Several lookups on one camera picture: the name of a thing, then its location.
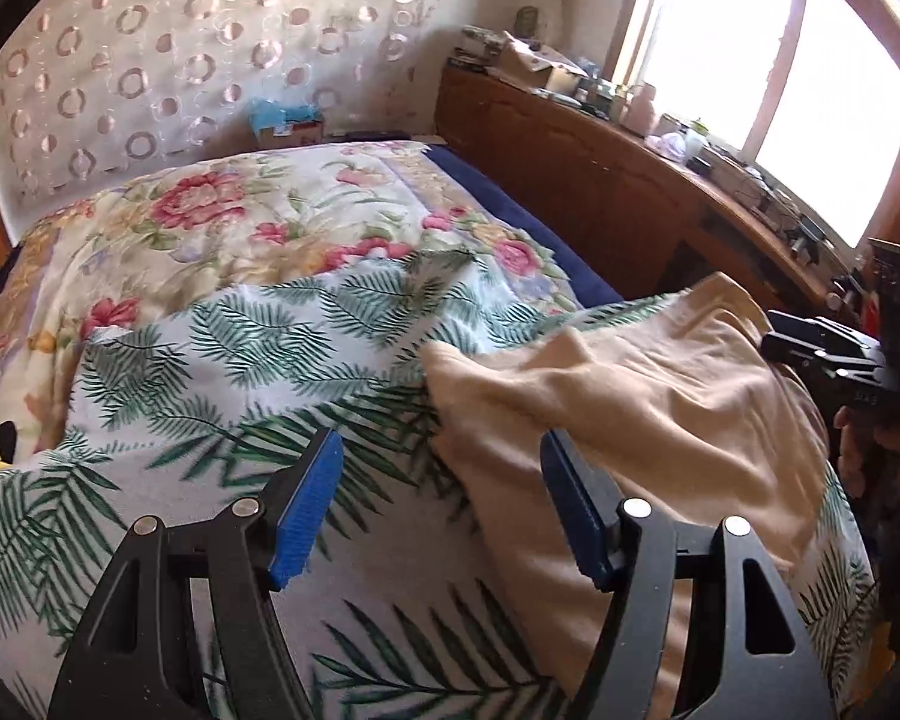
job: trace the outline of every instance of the white sheet with green leaves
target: white sheet with green leaves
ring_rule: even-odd
[[[370,259],[274,287],[223,290],[87,344],[64,442],[0,472],[0,675],[43,716],[79,616],[127,525],[213,517],[293,464],[323,426],[343,478],[307,571],[274,596],[319,718],[547,718],[564,697],[506,608],[460,483],[428,447],[416,360],[560,324],[637,322],[666,298],[548,317],[470,251]],[[872,583],[832,474],[794,598],[838,696],[866,639],[847,613]],[[207,693],[231,717],[206,593]]]

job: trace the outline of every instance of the floral blanket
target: floral blanket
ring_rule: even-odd
[[[63,442],[0,472],[0,675],[44,717],[66,643],[125,529],[213,517],[293,464],[319,428],[343,477],[307,571],[274,595],[317,718],[556,718],[565,698],[506,607],[458,480],[429,450],[416,351],[518,346],[565,324],[637,322],[649,298],[579,313],[518,300],[499,258],[384,251],[240,286],[134,331],[87,338]],[[838,700],[872,575],[831,474],[792,591]],[[204,586],[194,600],[210,707],[233,717]]]
[[[233,284],[465,247],[545,313],[578,308],[552,252],[500,223],[414,142],[314,146],[165,170],[34,225],[0,296],[0,422],[18,458],[55,446],[83,342]]]

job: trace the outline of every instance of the cardboard box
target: cardboard box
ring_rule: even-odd
[[[283,127],[264,127],[257,133],[262,151],[271,148],[297,148],[323,143],[323,122],[295,122]]]
[[[586,73],[549,46],[536,52],[522,40],[509,36],[497,62],[497,74],[504,80],[529,89],[546,89],[573,97]]]

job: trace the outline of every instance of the blue gripper pad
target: blue gripper pad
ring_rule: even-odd
[[[326,517],[327,507],[337,491],[341,471],[343,440],[339,433],[331,432],[277,525],[274,559],[269,565],[269,574],[280,589],[303,572],[320,525]]]
[[[578,569],[597,589],[607,591],[615,570],[610,553],[616,551],[616,508],[623,495],[610,475],[578,455],[562,430],[540,440],[540,469]]]

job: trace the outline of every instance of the silver screw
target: silver screw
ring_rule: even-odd
[[[260,502],[256,498],[241,498],[230,507],[237,517],[253,517],[260,511]]]
[[[148,514],[146,517],[140,517],[133,523],[133,533],[136,533],[137,536],[149,536],[156,530],[156,526],[156,517],[151,517]]]
[[[652,510],[643,498],[628,498],[624,501],[624,511],[637,519],[649,517]]]
[[[724,527],[727,533],[733,533],[733,536],[746,536],[749,533],[749,522],[743,517],[727,517],[724,520]]]

